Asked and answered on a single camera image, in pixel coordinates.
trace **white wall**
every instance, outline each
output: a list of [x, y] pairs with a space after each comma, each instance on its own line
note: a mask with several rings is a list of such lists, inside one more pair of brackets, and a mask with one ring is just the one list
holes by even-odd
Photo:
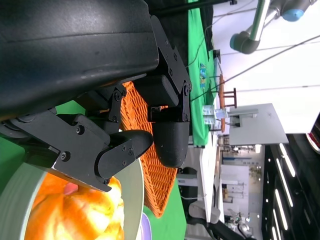
[[256, 181], [252, 177], [249, 177], [249, 194], [248, 194], [248, 212], [250, 216], [250, 222], [248, 226], [253, 230], [253, 235], [257, 240], [262, 240], [261, 224], [262, 218], [262, 206], [263, 206], [263, 182], [264, 182], [264, 169], [265, 169], [265, 147], [262, 146], [260, 153], [240, 151], [237, 155], [231, 153], [223, 153], [223, 157], [241, 157], [250, 158], [250, 160], [242, 160], [240, 158], [236, 160], [223, 160], [223, 164], [239, 164], [250, 166], [261, 166], [261, 181]]
[[[249, 2], [239, 0], [233, 6], [215, 5], [214, 15], [228, 13]], [[257, 2], [241, 10], [255, 8]], [[231, 36], [246, 30], [253, 23], [254, 15], [253, 10], [225, 16], [212, 26], [214, 48], [221, 50], [225, 80], [288, 46], [320, 35], [318, 1], [297, 22], [274, 20], [264, 29], [258, 51], [250, 55], [235, 52], [229, 46]], [[310, 132], [320, 111], [317, 94], [320, 92], [320, 38], [270, 59], [225, 84], [226, 90], [233, 88], [237, 90], [239, 106], [273, 103], [286, 133]]]
[[241, 213], [247, 216], [249, 213], [249, 166], [222, 165], [221, 176], [222, 182], [239, 181], [244, 183], [243, 198], [233, 198], [233, 203], [223, 203], [224, 215], [233, 216], [233, 212]]

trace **plate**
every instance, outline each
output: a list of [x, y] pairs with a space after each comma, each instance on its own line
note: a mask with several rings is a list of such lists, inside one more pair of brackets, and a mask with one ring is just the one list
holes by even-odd
[[[13, 174], [0, 196], [0, 239], [24, 240], [32, 204], [46, 172], [22, 165]], [[124, 201], [124, 237], [135, 240], [142, 219], [144, 178], [140, 160], [118, 172]]]

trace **green tablecloth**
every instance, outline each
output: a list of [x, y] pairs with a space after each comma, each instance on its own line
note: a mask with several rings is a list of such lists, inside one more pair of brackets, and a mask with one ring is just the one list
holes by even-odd
[[185, 239], [187, 222], [177, 181], [174, 183], [169, 202], [161, 218], [156, 218], [146, 206], [143, 212], [150, 220], [152, 240]]
[[192, 82], [192, 91], [190, 93], [191, 99], [191, 121], [192, 121], [192, 136], [193, 144], [197, 146], [204, 146], [208, 141], [209, 127], [204, 124], [204, 117], [202, 115], [203, 105], [212, 105], [214, 102], [215, 93], [208, 92], [196, 100], [196, 97], [205, 93], [208, 89], [215, 86], [214, 76], [214, 57], [213, 51], [208, 52], [206, 43], [204, 41], [204, 30], [201, 21], [201, 14], [199, 8], [189, 10], [188, 12], [188, 61], [189, 64], [195, 59], [197, 50], [200, 46], [198, 55], [194, 63], [189, 69], [189, 76]]

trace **orange woven placemat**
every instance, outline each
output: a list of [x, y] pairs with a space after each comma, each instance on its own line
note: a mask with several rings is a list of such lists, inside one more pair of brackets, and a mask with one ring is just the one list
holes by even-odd
[[[121, 124], [124, 130], [140, 129], [152, 134], [152, 124], [148, 122], [147, 104], [139, 95], [132, 82], [123, 84], [127, 95], [121, 103]], [[171, 190], [174, 186], [177, 169], [163, 166], [153, 144], [140, 157], [144, 176], [144, 205], [160, 218], [167, 206]]]

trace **black robotic arm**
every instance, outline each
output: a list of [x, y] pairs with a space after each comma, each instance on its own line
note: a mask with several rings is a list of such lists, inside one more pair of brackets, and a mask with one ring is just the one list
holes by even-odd
[[[162, 164], [183, 164], [191, 81], [144, 1], [0, 0], [0, 33], [0, 135], [25, 148], [26, 162], [102, 191], [153, 138]], [[118, 132], [128, 81], [149, 106], [153, 137]], [[70, 100], [86, 116], [57, 115]]]

